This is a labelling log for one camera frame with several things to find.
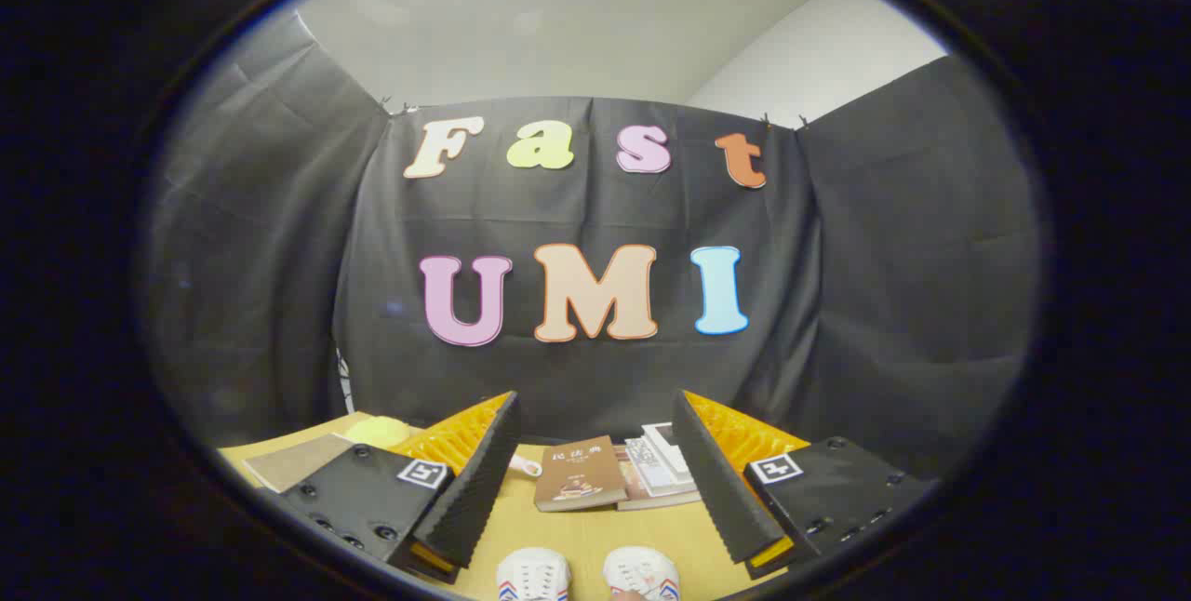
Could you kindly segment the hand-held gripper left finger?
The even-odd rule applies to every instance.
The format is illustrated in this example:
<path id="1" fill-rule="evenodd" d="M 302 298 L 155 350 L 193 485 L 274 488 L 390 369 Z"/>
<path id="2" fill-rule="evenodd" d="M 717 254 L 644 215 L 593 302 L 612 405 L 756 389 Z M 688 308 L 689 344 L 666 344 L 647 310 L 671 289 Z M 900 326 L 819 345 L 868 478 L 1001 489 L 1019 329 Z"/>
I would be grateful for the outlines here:
<path id="1" fill-rule="evenodd" d="M 516 392 L 392 447 L 353 443 L 266 500 L 323 539 L 453 584 L 470 566 L 522 434 Z"/>

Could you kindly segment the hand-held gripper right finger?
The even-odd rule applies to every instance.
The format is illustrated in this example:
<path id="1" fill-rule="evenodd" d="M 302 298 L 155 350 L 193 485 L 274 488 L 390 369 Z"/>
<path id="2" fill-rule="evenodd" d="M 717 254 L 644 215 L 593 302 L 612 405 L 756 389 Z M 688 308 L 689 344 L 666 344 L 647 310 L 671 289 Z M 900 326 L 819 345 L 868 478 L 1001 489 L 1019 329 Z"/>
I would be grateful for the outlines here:
<path id="1" fill-rule="evenodd" d="M 694 392 L 676 393 L 672 430 L 730 559 L 753 580 L 866 541 L 937 484 L 847 437 L 809 443 Z"/>

